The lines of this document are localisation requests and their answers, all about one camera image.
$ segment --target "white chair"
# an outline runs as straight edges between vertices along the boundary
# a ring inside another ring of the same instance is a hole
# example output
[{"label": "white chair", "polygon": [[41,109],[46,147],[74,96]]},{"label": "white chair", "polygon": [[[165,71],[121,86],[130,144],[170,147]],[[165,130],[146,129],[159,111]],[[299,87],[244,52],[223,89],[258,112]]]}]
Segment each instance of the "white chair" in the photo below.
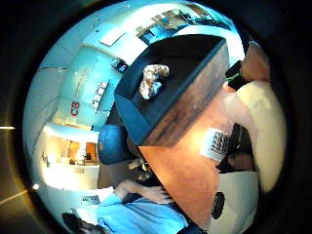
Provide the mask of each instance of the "white chair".
[{"label": "white chair", "polygon": [[253,224],[258,200],[258,174],[236,172],[219,174],[217,192],[222,192],[225,202],[218,219],[212,217],[210,234],[243,233]]}]

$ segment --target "blue office chair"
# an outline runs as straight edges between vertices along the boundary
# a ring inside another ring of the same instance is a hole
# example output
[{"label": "blue office chair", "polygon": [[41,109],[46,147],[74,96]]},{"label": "blue office chair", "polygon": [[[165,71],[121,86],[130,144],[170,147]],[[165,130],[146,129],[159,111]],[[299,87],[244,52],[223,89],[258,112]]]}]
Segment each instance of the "blue office chair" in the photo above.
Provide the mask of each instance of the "blue office chair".
[{"label": "blue office chair", "polygon": [[100,162],[103,165],[111,165],[134,160],[137,156],[130,151],[127,138],[128,134],[123,126],[104,125],[101,127],[97,140],[97,153]]}]

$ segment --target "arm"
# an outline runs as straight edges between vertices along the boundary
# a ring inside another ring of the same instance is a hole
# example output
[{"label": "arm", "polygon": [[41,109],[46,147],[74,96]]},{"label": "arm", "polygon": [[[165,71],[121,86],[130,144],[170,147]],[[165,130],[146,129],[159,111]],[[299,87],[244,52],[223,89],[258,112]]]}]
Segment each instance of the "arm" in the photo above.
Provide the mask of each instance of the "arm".
[{"label": "arm", "polygon": [[173,202],[170,195],[161,186],[145,187],[141,184],[131,181],[124,180],[115,189],[114,193],[123,200],[128,193],[138,193],[142,197],[157,203],[157,204],[169,204]]}]

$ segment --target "hand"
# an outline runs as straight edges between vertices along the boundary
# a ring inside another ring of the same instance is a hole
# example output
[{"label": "hand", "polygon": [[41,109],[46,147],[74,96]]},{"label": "hand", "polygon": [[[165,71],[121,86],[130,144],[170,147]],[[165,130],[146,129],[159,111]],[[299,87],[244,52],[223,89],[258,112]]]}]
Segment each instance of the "hand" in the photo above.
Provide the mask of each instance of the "hand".
[{"label": "hand", "polygon": [[144,187],[141,195],[157,204],[169,204],[174,201],[162,186]]},{"label": "hand", "polygon": [[270,66],[266,54],[254,41],[250,42],[246,56],[241,63],[242,76],[246,81],[269,81]]}]

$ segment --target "white wall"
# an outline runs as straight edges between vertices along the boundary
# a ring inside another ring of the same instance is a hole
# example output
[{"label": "white wall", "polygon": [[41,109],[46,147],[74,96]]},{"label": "white wall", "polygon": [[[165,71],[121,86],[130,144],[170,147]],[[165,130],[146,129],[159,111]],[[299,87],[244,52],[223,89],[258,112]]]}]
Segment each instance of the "white wall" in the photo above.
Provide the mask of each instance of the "white wall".
[{"label": "white wall", "polygon": [[103,200],[107,197],[112,191],[112,187],[107,187],[103,189],[95,190],[64,190],[54,188],[45,183],[40,183],[40,187],[37,190],[40,198],[45,204],[46,208],[52,214],[52,216],[65,227],[61,219],[62,213],[71,213],[71,209],[84,208],[91,209],[95,206],[84,206],[81,203],[83,196],[87,195],[98,195],[100,200]]}]

